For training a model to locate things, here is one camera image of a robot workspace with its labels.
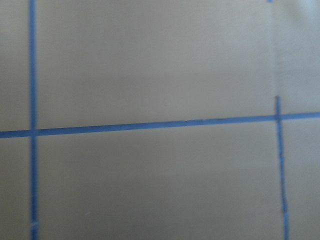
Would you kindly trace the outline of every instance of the white surface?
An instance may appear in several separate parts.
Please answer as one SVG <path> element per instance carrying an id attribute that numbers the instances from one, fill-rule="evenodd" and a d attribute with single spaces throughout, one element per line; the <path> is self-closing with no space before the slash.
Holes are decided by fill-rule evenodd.
<path id="1" fill-rule="evenodd" d="M 320 2 L 281 0 L 272 5 L 283 112 L 320 112 Z"/>
<path id="2" fill-rule="evenodd" d="M 37 6 L 40 128 L 273 113 L 263 0 Z"/>
<path id="3" fill-rule="evenodd" d="M 276 145 L 273 122 L 42 136 L 40 238 L 281 240 Z"/>
<path id="4" fill-rule="evenodd" d="M 0 239 L 29 237 L 27 138 L 0 139 Z"/>
<path id="5" fill-rule="evenodd" d="M 0 131 L 29 127 L 28 1 L 0 0 Z"/>
<path id="6" fill-rule="evenodd" d="M 320 236 L 320 119 L 284 122 L 291 240 Z"/>

